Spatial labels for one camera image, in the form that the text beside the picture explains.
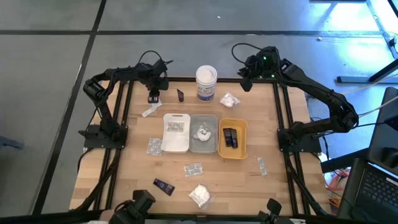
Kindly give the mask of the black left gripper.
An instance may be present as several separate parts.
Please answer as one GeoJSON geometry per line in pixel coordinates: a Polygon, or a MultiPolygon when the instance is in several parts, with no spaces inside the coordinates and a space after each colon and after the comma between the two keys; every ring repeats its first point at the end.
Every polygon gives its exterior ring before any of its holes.
{"type": "Polygon", "coordinates": [[[158,59],[155,64],[151,65],[145,63],[145,66],[149,69],[148,74],[144,78],[144,83],[147,89],[150,91],[148,96],[148,103],[158,103],[160,92],[157,90],[168,90],[169,79],[167,78],[167,64],[171,61],[164,61],[158,59]]]}

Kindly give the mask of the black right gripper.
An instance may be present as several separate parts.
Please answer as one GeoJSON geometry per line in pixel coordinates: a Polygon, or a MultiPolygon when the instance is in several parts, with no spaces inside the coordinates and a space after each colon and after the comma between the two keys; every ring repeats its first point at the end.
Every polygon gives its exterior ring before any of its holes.
{"type": "Polygon", "coordinates": [[[264,47],[256,55],[249,56],[244,62],[244,67],[237,74],[242,77],[240,85],[245,92],[252,88],[254,80],[273,78],[275,68],[280,60],[276,47],[264,47]]]}

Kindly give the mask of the clear bag of cotton balls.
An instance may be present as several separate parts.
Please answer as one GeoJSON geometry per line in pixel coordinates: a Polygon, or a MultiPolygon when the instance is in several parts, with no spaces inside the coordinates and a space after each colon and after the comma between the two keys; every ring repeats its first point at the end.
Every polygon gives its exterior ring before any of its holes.
{"type": "Polygon", "coordinates": [[[211,129],[206,124],[201,124],[193,134],[193,138],[205,142],[209,140],[211,135],[211,129]]]}
{"type": "Polygon", "coordinates": [[[221,98],[220,103],[227,108],[232,108],[235,105],[240,104],[240,100],[236,98],[232,93],[226,92],[221,98]]]}

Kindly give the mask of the white wipes canister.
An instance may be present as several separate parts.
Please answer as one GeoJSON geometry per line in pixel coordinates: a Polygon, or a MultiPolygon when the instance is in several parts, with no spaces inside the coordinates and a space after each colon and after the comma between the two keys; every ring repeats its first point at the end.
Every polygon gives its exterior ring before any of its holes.
{"type": "Polygon", "coordinates": [[[197,98],[201,101],[211,101],[215,96],[217,71],[210,65],[202,65],[196,71],[197,98]]]}

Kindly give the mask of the yellow plastic bin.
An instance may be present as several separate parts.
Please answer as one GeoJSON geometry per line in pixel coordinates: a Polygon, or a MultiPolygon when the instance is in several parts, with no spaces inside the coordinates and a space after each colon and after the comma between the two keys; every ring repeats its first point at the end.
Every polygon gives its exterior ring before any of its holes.
{"type": "Polygon", "coordinates": [[[219,123],[218,154],[224,159],[245,159],[247,157],[246,136],[248,124],[243,119],[223,118],[219,123]],[[236,131],[237,148],[227,146],[225,129],[236,131]]]}

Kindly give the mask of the dark blue printed tube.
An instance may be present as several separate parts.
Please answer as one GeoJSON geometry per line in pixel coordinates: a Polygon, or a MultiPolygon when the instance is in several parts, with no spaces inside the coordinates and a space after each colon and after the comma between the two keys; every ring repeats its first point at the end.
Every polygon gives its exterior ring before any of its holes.
{"type": "Polygon", "coordinates": [[[157,186],[160,190],[162,190],[168,196],[171,196],[175,190],[175,187],[173,185],[170,185],[170,184],[168,184],[162,180],[159,180],[159,179],[155,179],[153,181],[153,184],[155,186],[157,186]]]}

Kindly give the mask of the narrow clear bandage pack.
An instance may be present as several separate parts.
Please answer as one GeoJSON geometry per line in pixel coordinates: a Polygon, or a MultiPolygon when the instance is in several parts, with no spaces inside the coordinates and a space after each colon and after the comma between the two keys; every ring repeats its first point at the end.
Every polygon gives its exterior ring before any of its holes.
{"type": "Polygon", "coordinates": [[[266,176],[267,175],[267,169],[265,167],[264,158],[263,157],[258,157],[257,161],[258,161],[258,164],[259,164],[261,175],[262,176],[266,176]]]}

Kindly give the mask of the clear bag of cotton pads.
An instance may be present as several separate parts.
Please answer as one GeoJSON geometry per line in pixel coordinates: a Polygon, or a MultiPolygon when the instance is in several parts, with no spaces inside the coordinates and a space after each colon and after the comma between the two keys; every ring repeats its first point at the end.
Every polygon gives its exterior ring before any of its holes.
{"type": "Polygon", "coordinates": [[[208,188],[203,185],[197,185],[188,195],[200,208],[205,208],[209,202],[213,199],[213,195],[208,190],[208,188]]]}

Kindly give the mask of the white plastic bin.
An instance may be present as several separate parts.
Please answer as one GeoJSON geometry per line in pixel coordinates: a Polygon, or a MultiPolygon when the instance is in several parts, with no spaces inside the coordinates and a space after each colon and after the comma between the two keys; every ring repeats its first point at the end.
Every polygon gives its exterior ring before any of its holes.
{"type": "Polygon", "coordinates": [[[186,153],[190,146],[190,115],[180,113],[167,113],[163,117],[164,130],[161,149],[169,153],[186,153]],[[166,126],[170,121],[184,122],[185,129],[182,133],[167,132],[166,126]]]}

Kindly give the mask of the black floor stand foot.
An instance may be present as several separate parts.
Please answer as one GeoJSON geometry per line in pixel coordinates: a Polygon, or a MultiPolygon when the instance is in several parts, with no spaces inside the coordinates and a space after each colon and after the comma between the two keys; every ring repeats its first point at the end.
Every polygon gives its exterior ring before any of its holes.
{"type": "Polygon", "coordinates": [[[338,83],[391,83],[398,84],[398,59],[395,59],[389,65],[370,77],[338,76],[338,83]]]}

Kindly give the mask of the black desk bar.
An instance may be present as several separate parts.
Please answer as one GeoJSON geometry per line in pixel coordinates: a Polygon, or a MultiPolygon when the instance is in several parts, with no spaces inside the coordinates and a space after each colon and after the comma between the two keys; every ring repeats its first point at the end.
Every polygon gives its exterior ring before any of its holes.
{"type": "Polygon", "coordinates": [[[350,167],[355,159],[366,160],[368,158],[368,151],[369,149],[365,148],[344,156],[326,160],[325,162],[322,162],[320,164],[322,168],[322,173],[325,174],[328,172],[333,172],[334,170],[350,167]]]}

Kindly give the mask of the black computer monitor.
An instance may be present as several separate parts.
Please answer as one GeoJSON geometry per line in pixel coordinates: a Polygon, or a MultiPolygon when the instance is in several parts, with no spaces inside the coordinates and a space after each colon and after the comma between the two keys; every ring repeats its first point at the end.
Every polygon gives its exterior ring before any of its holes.
{"type": "Polygon", "coordinates": [[[379,110],[368,159],[398,175],[398,98],[379,110]]]}

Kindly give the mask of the black rig crossbar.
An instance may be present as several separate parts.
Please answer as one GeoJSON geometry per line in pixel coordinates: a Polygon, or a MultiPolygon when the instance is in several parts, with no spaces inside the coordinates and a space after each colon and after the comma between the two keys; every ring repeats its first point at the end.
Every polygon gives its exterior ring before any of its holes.
{"type": "MultiPolygon", "coordinates": [[[[16,217],[2,217],[0,224],[84,224],[90,221],[103,221],[102,210],[87,212],[48,213],[39,215],[24,215],[16,217]]],[[[120,213],[111,215],[109,224],[147,224],[147,220],[179,220],[190,221],[196,224],[210,224],[211,222],[253,222],[258,224],[377,224],[361,220],[340,219],[336,217],[315,215],[293,215],[291,217],[271,218],[268,214],[259,216],[240,215],[128,215],[123,218],[120,213]]]]}

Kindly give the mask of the black laptop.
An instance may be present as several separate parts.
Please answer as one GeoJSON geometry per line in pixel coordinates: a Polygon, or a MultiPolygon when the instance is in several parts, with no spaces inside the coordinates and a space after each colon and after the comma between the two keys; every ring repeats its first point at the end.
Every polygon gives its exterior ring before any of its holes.
{"type": "Polygon", "coordinates": [[[368,161],[355,159],[338,218],[398,224],[398,176],[368,161]]]}

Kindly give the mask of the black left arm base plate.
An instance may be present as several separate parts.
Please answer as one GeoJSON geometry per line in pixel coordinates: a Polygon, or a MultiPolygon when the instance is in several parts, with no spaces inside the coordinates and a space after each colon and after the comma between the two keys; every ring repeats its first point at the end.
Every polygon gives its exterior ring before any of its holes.
{"type": "Polygon", "coordinates": [[[126,145],[128,127],[121,126],[116,134],[109,136],[98,124],[91,124],[88,129],[79,130],[79,134],[85,138],[84,146],[87,148],[120,149],[126,145]]]}

